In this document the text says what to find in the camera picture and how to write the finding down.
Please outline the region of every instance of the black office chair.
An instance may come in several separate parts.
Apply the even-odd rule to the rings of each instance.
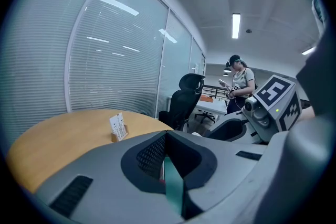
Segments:
[[[205,76],[194,73],[184,75],[178,85],[181,89],[172,96],[169,112],[160,111],[159,121],[174,130],[183,130],[201,97],[204,78]]]

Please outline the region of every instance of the white ceiling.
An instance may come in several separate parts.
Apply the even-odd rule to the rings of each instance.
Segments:
[[[207,63],[239,54],[251,67],[292,77],[304,65],[301,53],[318,40],[311,1],[180,0],[207,45]],[[238,39],[231,38],[232,13],[242,16]]]

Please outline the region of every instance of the black pants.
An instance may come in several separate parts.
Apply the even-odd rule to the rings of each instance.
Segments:
[[[236,96],[235,99],[231,99],[226,108],[227,114],[241,110],[245,105],[245,100],[246,100],[245,97],[240,96]]]

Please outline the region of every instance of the desk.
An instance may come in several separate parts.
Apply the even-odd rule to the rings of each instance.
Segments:
[[[171,96],[168,97],[168,110],[170,108],[171,98],[172,98]],[[218,101],[216,99],[214,99],[213,103],[205,102],[205,101],[198,101],[197,105],[196,105],[196,108],[200,109],[200,110],[203,110],[203,111],[207,111],[207,112],[217,114],[218,115],[217,120],[219,120],[219,118],[221,116],[224,116],[227,113],[225,102],[224,101]]]
[[[89,150],[112,143],[109,119],[122,112],[129,139],[172,130],[146,115],[121,110],[83,110],[42,121],[23,133],[9,149],[6,161],[17,182],[34,193],[52,174]]]

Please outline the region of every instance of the orange object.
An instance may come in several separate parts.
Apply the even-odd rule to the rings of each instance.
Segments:
[[[199,100],[204,101],[204,102],[210,102],[210,103],[214,102],[214,99],[212,99],[211,97],[207,97],[205,95],[201,95]]]

